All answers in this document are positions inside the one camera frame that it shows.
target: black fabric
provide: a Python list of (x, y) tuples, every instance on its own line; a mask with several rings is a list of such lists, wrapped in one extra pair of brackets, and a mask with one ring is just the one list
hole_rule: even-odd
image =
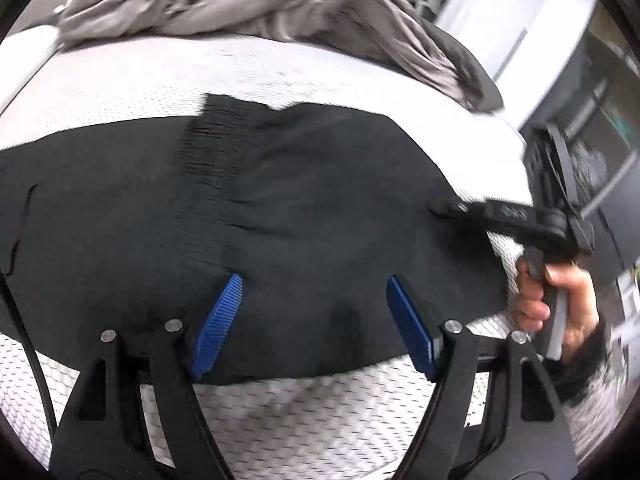
[[(385, 303), (396, 272), (440, 307), (422, 313), (436, 320), (505, 307), (488, 237), (429, 213), (454, 193), (383, 116), (210, 96), (201, 117), (60, 132), (1, 152), (0, 168), (0, 203), (25, 212), (0, 235), (7, 248), (21, 232), (7, 281), (36, 348), (71, 367), (106, 328), (196, 326), (231, 272), (244, 298), (205, 382), (404, 354)], [(12, 332), (4, 312), (0, 330)]]
[(575, 406), (586, 398), (587, 386), (607, 359), (606, 329), (607, 324), (601, 319), (596, 330), (586, 339), (569, 364), (544, 361), (560, 402)]

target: hand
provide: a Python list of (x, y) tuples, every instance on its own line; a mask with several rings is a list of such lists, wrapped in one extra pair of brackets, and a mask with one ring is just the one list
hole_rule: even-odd
[[(550, 315), (549, 307), (542, 301), (543, 285), (529, 276), (529, 267), (524, 258), (518, 260), (516, 268), (516, 283), (520, 293), (515, 301), (514, 318), (523, 330), (536, 332), (542, 329), (543, 322)], [(562, 342), (562, 360), (568, 363), (600, 322), (596, 293), (591, 275), (580, 267), (549, 265), (545, 268), (545, 276), (551, 285), (569, 290), (569, 312)]]

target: wrinkled fabric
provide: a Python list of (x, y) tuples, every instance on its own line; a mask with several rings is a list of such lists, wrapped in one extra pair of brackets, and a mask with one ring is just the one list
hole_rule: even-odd
[[(456, 195), (384, 116), (209, 96), (200, 116), (59, 132), (0, 152), (0, 168), (0, 203), (23, 226), (0, 231), (8, 285), (35, 347), (75, 369), (105, 327), (177, 318), (192, 341), (230, 273), (242, 276), (242, 305), (206, 383), (331, 375), (404, 354), (386, 306), (392, 274), (434, 322), (506, 307), (486, 232), (430, 213)], [(0, 332), (14, 335), (2, 309)]]
[(469, 50), (456, 38), (424, 18), (422, 26), (455, 65), (460, 86), (469, 102), (474, 104), (476, 112), (493, 112), (504, 108), (500, 90)]
[(66, 45), (145, 30), (319, 41), (352, 56), (392, 62), (466, 108), (476, 110), (482, 101), (467, 91), (479, 86), (470, 80), (477, 76), (456, 68), (406, 0), (72, 0), (58, 26)]

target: gray handle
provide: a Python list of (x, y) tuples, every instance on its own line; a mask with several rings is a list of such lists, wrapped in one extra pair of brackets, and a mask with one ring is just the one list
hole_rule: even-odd
[(546, 359), (559, 361), (562, 357), (562, 341), (569, 313), (569, 291), (549, 285), (544, 277), (545, 267), (542, 251), (537, 248), (525, 248), (525, 257), (529, 266), (529, 275), (537, 282), (544, 282), (545, 297), (551, 315), (542, 326), (542, 330), (532, 336), (536, 352)]
[(533, 346), (542, 357), (559, 361), (562, 357), (562, 341), (569, 312), (569, 291), (545, 283), (543, 300), (551, 310), (551, 316), (533, 337)]

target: blue gripper pad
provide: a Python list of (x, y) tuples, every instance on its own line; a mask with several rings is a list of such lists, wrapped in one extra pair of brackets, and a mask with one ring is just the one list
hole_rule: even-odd
[(386, 304), (415, 369), (423, 373), (428, 380), (435, 381), (438, 367), (433, 339), (396, 275), (389, 278), (386, 284)]
[(242, 303), (242, 278), (234, 274), (207, 316), (193, 346), (191, 373), (196, 379), (201, 378), (213, 368), (240, 303)]

